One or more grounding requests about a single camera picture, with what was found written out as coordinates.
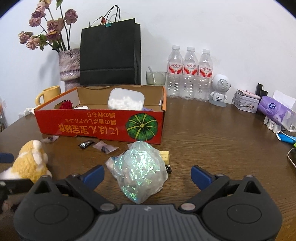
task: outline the yellow mug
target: yellow mug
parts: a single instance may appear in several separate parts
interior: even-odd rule
[[[39,95],[37,95],[36,99],[35,99],[35,104],[36,105],[41,105],[40,103],[40,98],[43,96],[43,100],[44,103],[48,102],[49,100],[51,100],[52,98],[60,95],[61,92],[61,87],[59,85],[47,88],[45,90],[43,90]]]

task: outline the candy wrapper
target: candy wrapper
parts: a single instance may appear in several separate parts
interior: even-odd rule
[[[52,137],[46,137],[42,140],[40,140],[43,143],[53,143],[55,142],[57,139],[59,138],[59,136],[52,136]]]
[[[111,157],[106,166],[117,179],[122,192],[139,204],[163,188],[168,178],[159,150],[137,141],[118,157]]]
[[[107,145],[103,141],[100,141],[100,142],[96,143],[95,145],[93,145],[93,147],[100,150],[100,151],[102,151],[102,152],[104,152],[104,153],[106,153],[106,154],[109,154],[110,152],[113,152],[116,149],[118,149],[118,147]]]

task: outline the pumpkin illustration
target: pumpkin illustration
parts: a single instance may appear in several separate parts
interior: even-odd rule
[[[126,130],[137,141],[149,141],[157,133],[157,120],[146,113],[136,114],[129,118]]]

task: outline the plastic bottle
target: plastic bottle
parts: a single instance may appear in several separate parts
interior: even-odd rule
[[[180,94],[180,80],[182,78],[183,58],[180,54],[180,46],[173,45],[172,52],[168,57],[167,72],[167,96],[178,98]]]
[[[194,51],[194,47],[187,47],[187,53],[183,61],[183,78],[180,96],[188,100],[194,99],[194,84],[198,74],[198,60]]]
[[[210,56],[211,51],[207,49],[202,50],[202,56],[200,57],[199,76],[195,88],[196,100],[206,102],[209,100],[210,88],[213,72],[213,61]]]

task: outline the stuffed toy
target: stuffed toy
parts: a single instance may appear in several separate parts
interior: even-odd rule
[[[21,148],[12,167],[0,174],[0,180],[28,178],[35,183],[42,175],[52,177],[46,167],[47,162],[41,142],[31,140]]]

